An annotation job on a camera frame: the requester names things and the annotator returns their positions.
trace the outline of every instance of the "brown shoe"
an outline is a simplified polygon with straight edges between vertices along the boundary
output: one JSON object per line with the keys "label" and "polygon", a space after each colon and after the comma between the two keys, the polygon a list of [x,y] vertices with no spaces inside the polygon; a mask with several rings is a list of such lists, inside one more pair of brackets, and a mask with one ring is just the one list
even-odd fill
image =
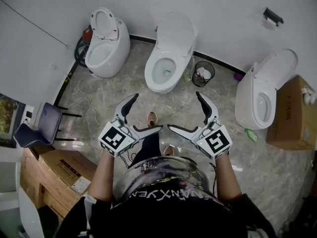
{"label": "brown shoe", "polygon": [[174,147],[167,146],[163,152],[163,156],[174,156]]}
{"label": "brown shoe", "polygon": [[154,112],[148,114],[148,127],[155,126],[158,123],[158,116]]}

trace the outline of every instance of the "tile floor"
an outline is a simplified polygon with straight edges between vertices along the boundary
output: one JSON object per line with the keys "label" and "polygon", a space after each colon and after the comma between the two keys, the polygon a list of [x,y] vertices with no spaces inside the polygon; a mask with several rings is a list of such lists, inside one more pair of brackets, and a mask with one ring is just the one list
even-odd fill
{"label": "tile floor", "polygon": [[[203,88],[196,87],[183,78],[176,87],[166,95],[152,92],[146,85],[144,69],[154,44],[131,40],[130,55],[123,69],[113,78],[95,79],[86,68],[79,67],[72,80],[80,82],[80,89],[97,110],[97,119],[105,125],[113,116],[117,103],[125,97],[139,93],[137,102],[127,116],[129,124],[138,128],[146,127],[147,114],[155,111],[159,124],[177,124],[193,129],[203,127],[204,115],[197,100],[196,91],[207,95],[217,105],[220,121],[230,133],[233,146],[230,151],[232,165],[237,167],[236,176],[243,192],[253,202],[278,231],[287,220],[294,204],[298,203],[300,191],[307,181],[307,174],[313,158],[313,152],[287,152],[266,144],[266,130],[255,131],[257,143],[252,142],[244,129],[236,122],[234,103],[237,81],[233,72],[214,64],[215,77]],[[74,142],[55,142],[57,149],[74,149],[80,151],[95,164],[102,154],[98,136],[102,130],[95,121],[95,111],[89,106],[85,96],[79,91],[78,83],[68,84],[59,103],[69,108],[70,112],[80,114],[82,118],[64,117],[58,137],[76,138]],[[210,180],[214,173],[210,160],[186,139],[172,133],[165,126],[160,135],[161,149],[172,144],[179,151],[177,155],[186,156],[196,161]],[[137,153],[141,144],[137,144],[129,153]],[[123,154],[128,163],[128,154]],[[126,166],[120,158],[115,159],[114,182],[125,173]]]}

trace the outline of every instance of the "forearm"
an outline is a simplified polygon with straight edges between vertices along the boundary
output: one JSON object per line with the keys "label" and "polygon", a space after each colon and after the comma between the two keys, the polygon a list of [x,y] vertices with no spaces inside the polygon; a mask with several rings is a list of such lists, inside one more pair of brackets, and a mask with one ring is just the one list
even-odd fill
{"label": "forearm", "polygon": [[111,203],[114,157],[104,152],[99,160],[88,194],[95,199]]}
{"label": "forearm", "polygon": [[229,156],[223,154],[216,159],[217,196],[227,203],[242,195],[237,177],[233,171]]}

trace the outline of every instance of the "white toilet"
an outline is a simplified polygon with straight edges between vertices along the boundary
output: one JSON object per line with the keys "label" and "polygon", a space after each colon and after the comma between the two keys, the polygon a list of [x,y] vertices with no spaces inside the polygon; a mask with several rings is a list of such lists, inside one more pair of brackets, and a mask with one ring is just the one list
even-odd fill
{"label": "white toilet", "polygon": [[157,41],[145,66],[148,87],[170,92],[181,78],[195,48],[198,31],[181,12],[170,12],[158,25]]}
{"label": "white toilet", "polygon": [[94,75],[109,78],[123,67],[130,52],[130,36],[121,19],[100,7],[90,18],[93,38],[85,57],[85,63]]}
{"label": "white toilet", "polygon": [[274,120],[276,91],[290,78],[298,59],[290,49],[268,56],[255,63],[237,87],[235,116],[247,129],[265,129]]}

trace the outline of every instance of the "black hose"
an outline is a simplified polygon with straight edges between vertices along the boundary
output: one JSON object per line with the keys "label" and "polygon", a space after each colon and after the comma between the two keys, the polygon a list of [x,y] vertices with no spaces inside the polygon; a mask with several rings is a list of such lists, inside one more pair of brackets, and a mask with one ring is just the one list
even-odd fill
{"label": "black hose", "polygon": [[87,65],[85,64],[85,56],[86,56],[86,55],[81,56],[81,55],[79,54],[79,49],[80,49],[81,47],[84,47],[84,51],[85,51],[85,52],[87,51],[87,47],[88,47],[88,46],[83,43],[83,37],[81,37],[81,38],[78,40],[78,42],[77,42],[77,45],[76,45],[76,48],[75,48],[75,52],[74,52],[74,56],[75,56],[76,62],[78,62],[78,64],[79,64],[80,66],[83,66],[83,67],[87,68]]}

